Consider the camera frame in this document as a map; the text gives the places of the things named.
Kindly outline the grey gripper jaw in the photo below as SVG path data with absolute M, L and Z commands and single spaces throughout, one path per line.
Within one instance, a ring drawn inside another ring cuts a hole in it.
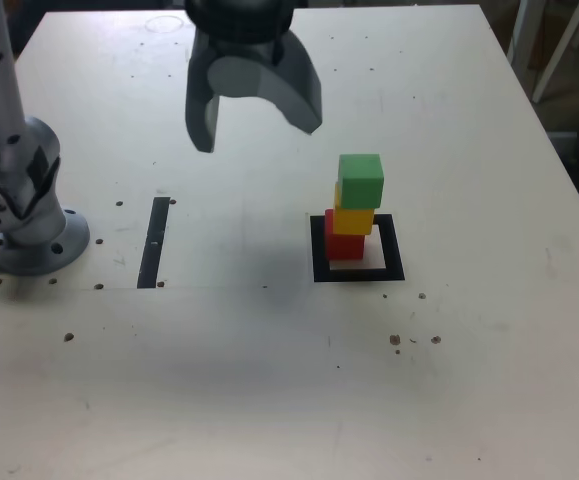
M 192 143 L 203 153 L 212 153 L 215 145 L 219 96 L 209 83 L 208 73 L 217 57 L 210 37 L 197 29 L 188 62 L 185 121 Z
M 228 98 L 261 98 L 306 133 L 322 124 L 321 83 L 311 58 L 288 31 L 270 43 L 221 44 L 208 70 L 214 93 Z

